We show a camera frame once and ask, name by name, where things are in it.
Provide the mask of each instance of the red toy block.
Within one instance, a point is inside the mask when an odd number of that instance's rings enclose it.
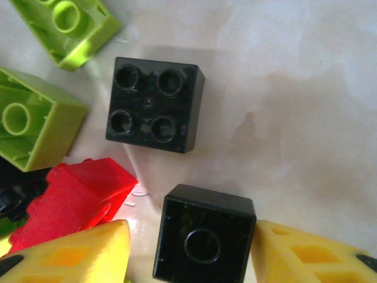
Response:
[[[137,180],[110,158],[61,163],[45,193],[28,207],[29,220],[10,237],[9,253],[110,221]]]

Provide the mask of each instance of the marble surface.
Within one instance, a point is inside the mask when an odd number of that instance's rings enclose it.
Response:
[[[375,1],[104,2],[124,28],[68,73],[3,1],[0,65],[38,75],[91,107],[66,162],[112,157],[149,192],[117,215],[132,228],[127,278],[154,282],[161,205],[178,183],[252,198],[259,219],[377,256]],[[193,152],[105,140],[116,56],[200,66],[206,85]],[[245,282],[255,282],[251,261]]]

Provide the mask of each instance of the black plastic piece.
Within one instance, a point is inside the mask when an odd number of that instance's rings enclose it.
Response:
[[[0,218],[16,222],[27,216],[27,207],[41,196],[51,168],[22,172],[0,157]]]
[[[0,277],[24,260],[23,255],[14,255],[0,260]]]
[[[166,197],[153,277],[176,283],[241,283],[256,215],[253,201],[178,185]]]
[[[193,150],[204,80],[196,65],[118,57],[106,139]]]
[[[371,270],[377,273],[377,258],[373,258],[367,255],[357,255],[356,257],[360,259]]]

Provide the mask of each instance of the black block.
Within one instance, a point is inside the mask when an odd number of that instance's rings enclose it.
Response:
[[[196,65],[118,57],[106,139],[170,152],[193,150],[203,87]]]
[[[0,157],[0,218],[15,222],[26,217],[29,204],[45,192],[50,170],[25,173]]]
[[[153,277],[175,283],[241,283],[256,215],[253,201],[178,185],[166,197]]]

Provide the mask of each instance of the lime green toy brick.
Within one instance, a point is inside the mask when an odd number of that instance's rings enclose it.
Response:
[[[9,0],[59,68],[74,71],[120,29],[100,0]]]
[[[8,217],[0,219],[0,238],[20,228],[26,223],[26,221],[25,218],[16,222],[10,221]]]
[[[86,112],[44,80],[0,67],[0,156],[23,172],[61,163]]]

